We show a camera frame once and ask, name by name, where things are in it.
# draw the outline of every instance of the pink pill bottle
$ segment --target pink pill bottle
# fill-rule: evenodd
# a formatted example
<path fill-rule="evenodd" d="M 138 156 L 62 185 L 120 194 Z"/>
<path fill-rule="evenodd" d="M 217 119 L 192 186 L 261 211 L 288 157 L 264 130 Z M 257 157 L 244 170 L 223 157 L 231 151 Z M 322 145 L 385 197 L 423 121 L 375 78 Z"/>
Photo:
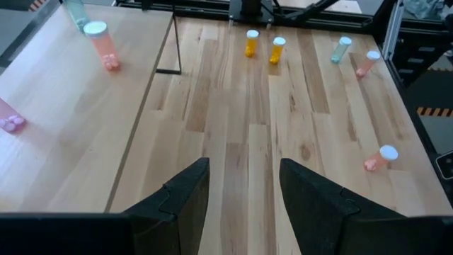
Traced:
<path fill-rule="evenodd" d="M 15 133 L 22 130 L 26 123 L 24 117 L 0 98 L 0 128 L 2 130 Z"/>
<path fill-rule="evenodd" d="M 365 59 L 365 61 L 359 66 L 359 68 L 357 68 L 357 71 L 355 71 L 355 75 L 357 76 L 357 78 L 358 79 L 363 78 L 371 69 L 373 64 L 376 63 L 377 60 L 379 60 L 380 58 L 381 55 L 379 54 L 379 52 L 373 50 L 369 51 L 367 53 L 367 58 Z"/>
<path fill-rule="evenodd" d="M 88 22 L 84 26 L 84 32 L 93 42 L 104 67 L 109 72 L 119 71 L 120 60 L 112 38 L 108 34 L 107 24 L 104 21 Z"/>
<path fill-rule="evenodd" d="M 398 159 L 398 151 L 391 145 L 384 145 L 367 159 L 363 166 L 367 171 L 376 171 L 395 159 Z"/>

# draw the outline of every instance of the wood grain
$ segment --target wood grain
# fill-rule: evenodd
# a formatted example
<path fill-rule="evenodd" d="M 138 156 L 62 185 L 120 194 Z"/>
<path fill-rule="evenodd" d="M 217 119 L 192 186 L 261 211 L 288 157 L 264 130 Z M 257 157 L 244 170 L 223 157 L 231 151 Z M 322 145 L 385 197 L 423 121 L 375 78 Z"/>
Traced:
<path fill-rule="evenodd" d="M 123 171 L 146 178 L 118 189 L 118 200 L 122 193 L 140 195 L 125 195 L 130 199 L 121 199 L 125 203 L 116 211 L 202 155 L 210 158 L 211 169 L 202 255 L 300 254 L 280 190 L 282 157 L 405 215 L 452 214 L 385 64 L 376 63 L 361 81 L 355 78 L 355 62 L 377 48 L 371 37 L 344 34 L 357 44 L 336 65 L 330 57 L 343 34 L 260 30 L 257 53 L 249 59 L 243 55 L 249 27 L 228 30 L 227 23 L 195 19 L 180 23 L 181 47 L 190 45 L 182 58 L 190 64 L 182 76 L 157 74 L 153 80 L 156 95 L 150 92 L 150 102 L 162 107 L 150 103 L 148 108 L 147 101 L 149 114 L 137 130 L 149 128 L 149 134 L 137 135 L 131 148 L 135 140 L 137 148 L 146 140 L 147 154 L 138 153 L 133 158 L 141 162 L 138 167 Z M 270 66 L 269 42 L 276 35 L 287 44 L 280 63 Z M 194 52 L 202 61 L 193 59 Z M 181 105 L 187 105 L 185 115 L 174 107 Z M 396 146 L 400 158 L 366 172 L 364 160 L 384 144 Z"/>
<path fill-rule="evenodd" d="M 0 76 L 0 96 L 29 122 L 21 134 L 0 132 L 2 211 L 105 210 L 171 13 L 86 10 L 108 24 L 122 70 L 105 71 L 66 9 L 55 11 Z"/>

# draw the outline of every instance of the wooden table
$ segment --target wooden table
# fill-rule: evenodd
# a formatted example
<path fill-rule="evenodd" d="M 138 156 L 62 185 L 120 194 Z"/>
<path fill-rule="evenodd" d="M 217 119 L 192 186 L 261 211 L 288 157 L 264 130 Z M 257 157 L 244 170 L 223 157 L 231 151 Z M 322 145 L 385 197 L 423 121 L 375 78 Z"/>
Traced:
<path fill-rule="evenodd" d="M 87 5 L 105 21 L 122 70 L 104 70 L 59 7 L 0 76 L 0 97 L 29 122 L 0 132 L 0 210 L 103 212 L 130 146 L 171 13 Z"/>
<path fill-rule="evenodd" d="M 184 75 L 155 76 L 110 211 L 209 157 L 199 255 L 300 254 L 278 178 L 280 159 L 289 157 L 404 215 L 452 214 L 385 63 L 355 77 L 366 51 L 377 48 L 372 36 L 345 34 L 353 45 L 338 65 L 331 53 L 341 33 L 260 29 L 249 59 L 246 25 L 186 18 L 179 27 Z M 277 35 L 287 44 L 272 66 Z M 176 63 L 173 52 L 163 53 L 161 64 Z M 385 144 L 399 159 L 366 172 L 364 160 Z"/>

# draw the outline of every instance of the bottle cap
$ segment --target bottle cap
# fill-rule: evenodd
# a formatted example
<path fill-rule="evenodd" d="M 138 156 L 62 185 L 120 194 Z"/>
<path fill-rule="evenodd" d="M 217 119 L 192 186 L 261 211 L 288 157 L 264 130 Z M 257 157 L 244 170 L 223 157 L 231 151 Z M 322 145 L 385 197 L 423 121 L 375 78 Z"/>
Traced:
<path fill-rule="evenodd" d="M 286 40 L 284 38 L 281 38 L 281 37 L 274 38 L 274 45 L 283 46 L 285 44 L 286 44 Z"/>
<path fill-rule="evenodd" d="M 379 54 L 379 52 L 375 52 L 374 50 L 370 50 L 368 53 L 367 53 L 367 58 L 369 60 L 373 60 L 373 61 L 376 61 L 376 60 L 379 60 L 381 58 L 381 55 Z"/>
<path fill-rule="evenodd" d="M 99 38 L 108 33 L 107 24 L 104 21 L 91 21 L 84 26 L 84 32 L 91 38 Z"/>
<path fill-rule="evenodd" d="M 340 44 L 349 46 L 352 44 L 352 40 L 349 37 L 343 36 L 342 38 L 340 38 Z"/>
<path fill-rule="evenodd" d="M 379 153 L 384 159 L 389 161 L 398 159 L 398 152 L 393 146 L 390 145 L 382 146 L 381 149 L 379 149 Z"/>
<path fill-rule="evenodd" d="M 249 30 L 247 31 L 247 38 L 257 38 L 260 33 L 257 30 Z"/>

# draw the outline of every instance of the plastic bottle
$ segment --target plastic bottle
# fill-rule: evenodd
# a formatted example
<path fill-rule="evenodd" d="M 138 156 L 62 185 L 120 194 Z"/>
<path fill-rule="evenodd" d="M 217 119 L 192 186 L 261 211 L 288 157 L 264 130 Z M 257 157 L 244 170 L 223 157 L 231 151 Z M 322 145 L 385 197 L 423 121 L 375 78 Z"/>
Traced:
<path fill-rule="evenodd" d="M 285 46 L 286 40 L 281 37 L 274 38 L 274 45 L 272 48 L 272 54 L 270 56 L 269 62 L 271 64 L 277 64 L 280 60 L 280 55 L 283 51 L 283 46 Z"/>
<path fill-rule="evenodd" d="M 85 12 L 84 3 L 82 3 L 81 0 L 63 0 L 63 4 L 67 7 L 76 27 L 83 32 L 84 26 L 90 22 L 90 19 Z"/>
<path fill-rule="evenodd" d="M 340 41 L 338 41 L 337 48 L 333 51 L 332 54 L 332 62 L 335 64 L 340 63 L 341 59 L 343 58 L 343 55 L 346 53 L 346 50 L 348 47 L 352 44 L 352 40 L 349 37 L 343 36 L 340 38 Z"/>
<path fill-rule="evenodd" d="M 257 30 L 247 31 L 247 46 L 246 46 L 246 56 L 252 57 L 255 54 L 256 46 L 258 45 L 258 36 L 259 32 Z"/>
<path fill-rule="evenodd" d="M 0 98 L 0 128 L 9 132 L 14 133 L 23 129 L 26 124 L 26 120 L 19 113 L 10 107 L 7 102 Z"/>
<path fill-rule="evenodd" d="M 384 145 L 365 161 L 363 167 L 367 171 L 376 171 L 395 159 L 398 159 L 398 151 L 391 145 Z"/>
<path fill-rule="evenodd" d="M 367 58 L 359 66 L 359 68 L 357 68 L 357 71 L 355 72 L 355 75 L 357 76 L 357 78 L 361 79 L 362 77 L 364 77 L 368 73 L 368 71 L 371 69 L 373 64 L 380 58 L 381 58 L 381 55 L 379 54 L 379 52 L 376 52 L 373 50 L 369 51 L 367 53 Z"/>
<path fill-rule="evenodd" d="M 104 67 L 110 72 L 120 70 L 118 53 L 108 34 L 107 24 L 103 21 L 91 21 L 85 25 L 84 32 L 93 42 Z"/>

